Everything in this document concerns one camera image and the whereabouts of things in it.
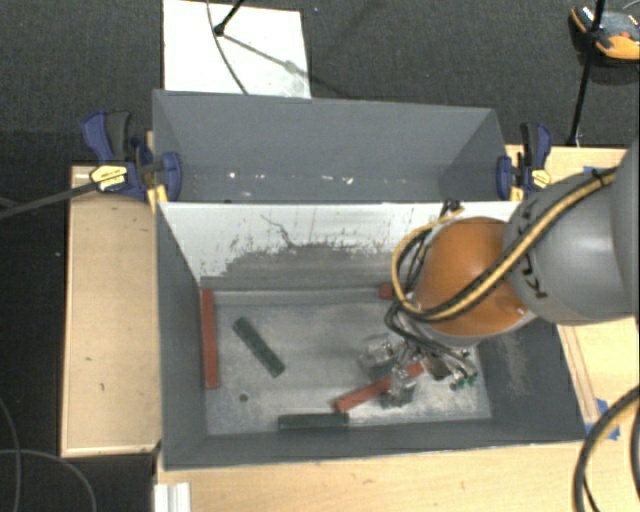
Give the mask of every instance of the white paper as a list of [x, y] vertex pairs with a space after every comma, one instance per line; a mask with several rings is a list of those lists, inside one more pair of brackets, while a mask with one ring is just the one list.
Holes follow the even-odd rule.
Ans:
[[[210, 8], [215, 26], [231, 4]], [[311, 97], [299, 12], [241, 7], [218, 40], [249, 94]], [[216, 48], [204, 2], [164, 0], [164, 87], [241, 94]]]

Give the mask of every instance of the black carpet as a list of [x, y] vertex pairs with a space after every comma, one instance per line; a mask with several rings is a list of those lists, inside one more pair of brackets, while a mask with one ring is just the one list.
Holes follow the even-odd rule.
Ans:
[[[546, 124], [556, 143], [569, 135], [582, 70], [567, 23], [572, 2], [247, 5], [302, 11], [316, 97], [492, 107], [509, 143], [520, 142], [522, 121]], [[160, 0], [5, 0], [0, 34], [1, 197], [25, 201], [68, 186], [72, 160], [92, 156], [79, 124], [95, 110], [132, 112], [134, 133], [151, 127], [150, 92], [162, 86]], [[585, 145], [625, 146], [637, 135], [635, 66], [594, 70], [581, 128]], [[0, 221], [0, 396], [22, 445], [49, 453], [58, 440], [65, 229], [64, 205]], [[3, 421], [0, 449], [10, 447]], [[0, 511], [10, 509], [12, 464], [0, 458]], [[23, 510], [89, 510], [64, 470], [26, 464]], [[150, 509], [150, 457], [79, 467], [101, 511]]]

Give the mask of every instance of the blue clamp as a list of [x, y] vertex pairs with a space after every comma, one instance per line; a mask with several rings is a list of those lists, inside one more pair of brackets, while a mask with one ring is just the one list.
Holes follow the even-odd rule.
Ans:
[[[609, 405], [607, 404], [606, 400], [596, 398], [596, 404], [601, 415], [607, 412], [607, 409], [609, 409]], [[587, 434], [591, 431], [593, 425], [593, 423], [585, 424], [585, 430], [587, 431]], [[616, 441], [620, 437], [620, 427], [614, 428], [607, 437], [613, 441]]]
[[[82, 121], [82, 137], [100, 165], [117, 164], [126, 168], [125, 179], [106, 187], [100, 192], [123, 194], [138, 201], [145, 201], [147, 190], [163, 184], [167, 197], [176, 201], [182, 187], [182, 166], [177, 153], [166, 152], [160, 162], [154, 162], [149, 147], [139, 138], [128, 138], [127, 129], [131, 114], [128, 112], [94, 112]], [[146, 175], [153, 174], [149, 185]]]
[[526, 198], [532, 192], [546, 187], [550, 181], [544, 165], [553, 145], [551, 132], [540, 123], [522, 123], [520, 132], [524, 152], [518, 153], [518, 166], [514, 168], [508, 156], [498, 159], [496, 188], [502, 200], [510, 199], [514, 189]]

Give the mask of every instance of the wooden table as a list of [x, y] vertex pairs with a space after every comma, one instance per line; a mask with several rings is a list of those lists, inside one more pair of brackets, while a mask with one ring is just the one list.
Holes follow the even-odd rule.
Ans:
[[[517, 147], [509, 147], [515, 154]], [[554, 148], [554, 179], [616, 165], [621, 150]], [[86, 182], [73, 169], [73, 185]], [[66, 457], [152, 451], [161, 437], [153, 223], [120, 196], [74, 199], [69, 226], [61, 451]], [[583, 414], [637, 385], [632, 320], [561, 328]], [[630, 418], [588, 471], [603, 510], [640, 510], [631, 483]], [[366, 460], [163, 472], [191, 483], [194, 511], [571, 510], [579, 443]]]

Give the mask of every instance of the red stick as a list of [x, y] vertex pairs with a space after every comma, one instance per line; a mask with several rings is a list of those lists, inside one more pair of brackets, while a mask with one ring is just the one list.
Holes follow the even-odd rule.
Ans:
[[220, 385], [218, 376], [218, 341], [216, 337], [216, 311], [213, 290], [200, 290], [200, 322], [202, 326], [202, 362], [204, 386], [215, 389]]
[[[424, 368], [420, 364], [420, 362], [416, 362], [407, 366], [407, 373], [409, 374], [409, 377], [417, 377], [423, 372]], [[368, 386], [360, 388], [353, 393], [349, 393], [342, 398], [339, 398], [333, 403], [333, 408], [338, 412], [347, 412], [360, 404], [383, 395], [384, 393], [389, 391], [390, 387], [391, 376], [388, 376], [384, 379], [373, 382]]]
[[378, 286], [378, 297], [382, 300], [393, 300], [393, 285], [391, 283], [383, 283]]

